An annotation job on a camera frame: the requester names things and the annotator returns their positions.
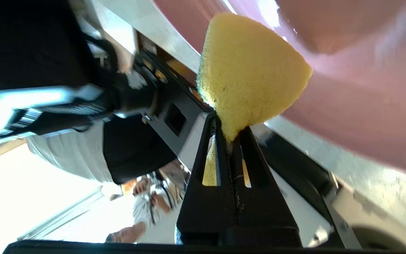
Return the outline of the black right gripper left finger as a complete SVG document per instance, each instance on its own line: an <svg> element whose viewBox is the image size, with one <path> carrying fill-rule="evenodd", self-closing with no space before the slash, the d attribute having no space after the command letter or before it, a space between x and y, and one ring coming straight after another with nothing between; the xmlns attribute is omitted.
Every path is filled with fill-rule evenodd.
<svg viewBox="0 0 406 254"><path fill-rule="evenodd" d="M214 112L185 113L186 140L178 154L192 170L176 223L185 245L235 246L238 222L227 144ZM216 186L204 186L203 176L209 141L215 150Z"/></svg>

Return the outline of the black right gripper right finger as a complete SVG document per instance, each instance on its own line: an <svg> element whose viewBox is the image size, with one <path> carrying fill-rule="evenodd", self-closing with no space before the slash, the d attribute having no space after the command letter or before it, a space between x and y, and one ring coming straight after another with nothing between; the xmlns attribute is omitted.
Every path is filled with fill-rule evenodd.
<svg viewBox="0 0 406 254"><path fill-rule="evenodd" d="M230 180L235 201L231 245L302 246L298 225L250 127L233 142Z"/></svg>

